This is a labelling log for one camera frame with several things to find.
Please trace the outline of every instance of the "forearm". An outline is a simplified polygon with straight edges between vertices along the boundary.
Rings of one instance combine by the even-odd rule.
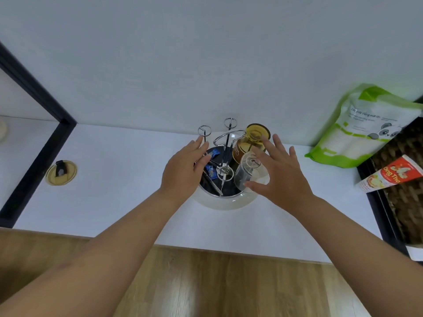
[[[422,314],[423,267],[320,198],[307,201],[295,216],[372,316]]]
[[[2,316],[110,316],[179,205],[156,192],[0,306]]]

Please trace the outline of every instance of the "round black base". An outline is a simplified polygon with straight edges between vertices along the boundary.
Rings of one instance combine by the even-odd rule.
[[[213,149],[219,150],[220,154],[215,156],[212,160],[214,162],[220,164],[220,162],[222,161],[222,157],[223,157],[223,147],[212,147],[212,148],[207,150],[207,153],[210,154]],[[226,151],[226,157],[225,158],[226,158],[226,160],[230,160],[229,165],[235,173],[236,169],[238,168],[238,164],[232,158],[232,150],[230,149],[230,147],[227,147],[226,149],[227,149],[227,151]],[[222,197],[232,197],[232,196],[236,196],[239,193],[241,193],[241,191],[235,186],[233,178],[230,181],[225,181],[223,188],[222,188],[222,181],[219,178],[214,179],[213,182],[220,190],[222,190],[222,192],[223,192]],[[209,181],[205,178],[205,175],[203,175],[201,177],[200,186],[202,186],[205,191],[213,194],[214,196],[220,197],[219,194],[214,190],[212,185],[209,183]]]

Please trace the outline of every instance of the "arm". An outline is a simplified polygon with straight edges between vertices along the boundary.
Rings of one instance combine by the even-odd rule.
[[[314,196],[294,148],[287,153],[277,135],[273,141],[264,140],[270,155],[253,147],[269,171],[269,184],[246,186],[308,230],[372,316],[422,316],[423,267]]]
[[[9,298],[0,316],[112,316],[161,230],[197,188],[210,159],[203,157],[208,143],[199,148],[202,139],[169,160],[159,190]]]

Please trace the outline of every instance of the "panda illustration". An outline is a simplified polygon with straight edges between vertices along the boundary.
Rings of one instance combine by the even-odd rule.
[[[370,133],[367,136],[374,140],[379,139],[380,136],[388,137],[389,139],[391,139],[394,138],[398,133],[400,133],[401,130],[402,128],[399,125],[392,125],[392,123],[387,122],[382,125],[379,133]]]

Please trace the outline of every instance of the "hand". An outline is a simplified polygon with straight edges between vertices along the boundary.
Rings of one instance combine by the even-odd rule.
[[[269,172],[270,182],[263,185],[248,181],[245,186],[293,214],[296,209],[301,207],[304,202],[312,199],[314,195],[299,168],[295,149],[290,147],[288,154],[277,134],[273,135],[273,142],[275,145],[263,137],[264,146],[270,155],[254,146],[252,147],[253,152]]]
[[[209,143],[201,147],[203,137],[192,140],[179,150],[167,163],[159,191],[167,198],[176,202],[179,208],[194,193],[200,183],[204,166],[209,162],[211,155],[203,156]]]

